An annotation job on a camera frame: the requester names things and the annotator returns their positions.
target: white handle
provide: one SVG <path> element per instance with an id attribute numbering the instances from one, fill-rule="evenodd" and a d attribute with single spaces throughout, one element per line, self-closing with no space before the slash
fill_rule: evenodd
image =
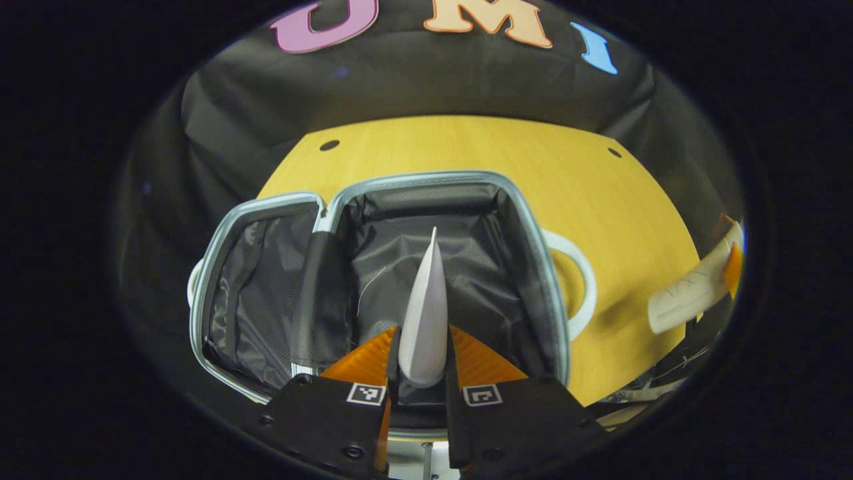
<path id="1" fill-rule="evenodd" d="M 595 272 L 593 272 L 592 264 L 583 255 L 581 249 L 567 238 L 545 229 L 542 230 L 542 235 L 545 237 L 545 243 L 550 249 L 566 254 L 566 256 L 575 262 L 583 277 L 583 301 L 575 316 L 569 319 L 569 341 L 572 341 L 586 328 L 586 325 L 592 319 L 592 314 L 595 312 L 595 302 L 598 299 Z"/>
<path id="2" fill-rule="evenodd" d="M 187 302 L 189 303 L 190 308 L 193 307 L 193 300 L 195 299 L 195 284 L 199 282 L 202 263 L 204 263 L 204 259 L 199 260 L 199 262 L 193 267 L 193 271 L 189 273 L 189 281 L 187 282 Z"/>

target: pink letter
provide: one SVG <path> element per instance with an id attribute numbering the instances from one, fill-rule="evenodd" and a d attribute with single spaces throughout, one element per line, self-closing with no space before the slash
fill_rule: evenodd
<path id="1" fill-rule="evenodd" d="M 322 32 L 311 30 L 312 3 L 272 24 L 280 49 L 287 53 L 308 53 L 345 42 L 367 30 L 379 15 L 379 0 L 346 0 L 350 16 L 344 23 Z"/>

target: orange object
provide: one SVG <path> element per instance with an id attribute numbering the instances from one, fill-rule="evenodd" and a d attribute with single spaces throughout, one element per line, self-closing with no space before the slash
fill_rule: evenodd
<path id="1" fill-rule="evenodd" d="M 456 375 L 459 390 L 471 385 L 510 382 L 527 378 L 524 372 L 507 359 L 453 325 L 453 348 L 456 351 Z"/>
<path id="2" fill-rule="evenodd" d="M 728 293 L 734 298 L 740 284 L 740 270 L 743 268 L 744 255 L 737 243 L 732 245 L 732 253 L 728 255 L 726 266 L 722 268 L 722 281 L 728 287 Z"/>
<path id="3" fill-rule="evenodd" d="M 395 329 L 397 329 L 396 326 L 383 331 L 369 342 L 352 350 L 346 357 L 336 361 L 334 365 L 321 373 L 320 376 L 342 382 L 387 386 L 388 354 L 391 351 L 391 339 L 394 337 Z M 385 470 L 390 418 L 391 402 L 386 401 L 385 415 L 382 417 L 382 426 L 379 430 L 376 456 L 374 457 L 374 468 L 377 471 Z"/>

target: screw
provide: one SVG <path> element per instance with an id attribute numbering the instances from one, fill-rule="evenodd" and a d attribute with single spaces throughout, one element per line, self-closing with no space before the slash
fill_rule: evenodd
<path id="1" fill-rule="evenodd" d="M 503 450 L 500 448 L 489 448 L 483 452 L 483 460 L 497 461 L 503 458 Z"/>
<path id="2" fill-rule="evenodd" d="M 364 450 L 361 447 L 350 445 L 344 448 L 344 455 L 353 460 L 359 460 L 364 457 Z"/>

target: open suitcase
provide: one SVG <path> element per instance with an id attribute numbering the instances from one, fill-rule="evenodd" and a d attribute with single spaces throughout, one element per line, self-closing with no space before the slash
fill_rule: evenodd
<path id="1" fill-rule="evenodd" d="M 595 309 L 595 275 L 568 240 L 540 230 L 498 173 L 370 179 L 339 192 L 243 203 L 222 220 L 188 284 L 190 341 L 213 376 L 266 403 L 403 321 L 438 228 L 448 321 L 530 377 L 568 384 L 569 342 Z M 549 249 L 569 255 L 584 299 L 568 319 Z M 443 382 L 401 386 L 391 436 L 446 428 Z"/>

